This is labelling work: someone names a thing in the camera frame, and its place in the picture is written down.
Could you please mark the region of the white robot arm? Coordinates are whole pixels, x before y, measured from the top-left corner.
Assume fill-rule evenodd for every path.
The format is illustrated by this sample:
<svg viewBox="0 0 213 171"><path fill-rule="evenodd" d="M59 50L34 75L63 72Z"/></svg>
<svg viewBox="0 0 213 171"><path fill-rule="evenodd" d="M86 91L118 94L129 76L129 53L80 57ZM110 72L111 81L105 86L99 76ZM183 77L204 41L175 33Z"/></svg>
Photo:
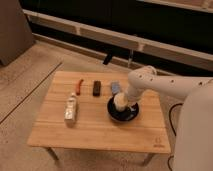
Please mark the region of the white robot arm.
<svg viewBox="0 0 213 171"><path fill-rule="evenodd" d="M173 171L213 171L213 77L162 76L152 66L128 74L130 103L136 103L147 89L183 101Z"/></svg>

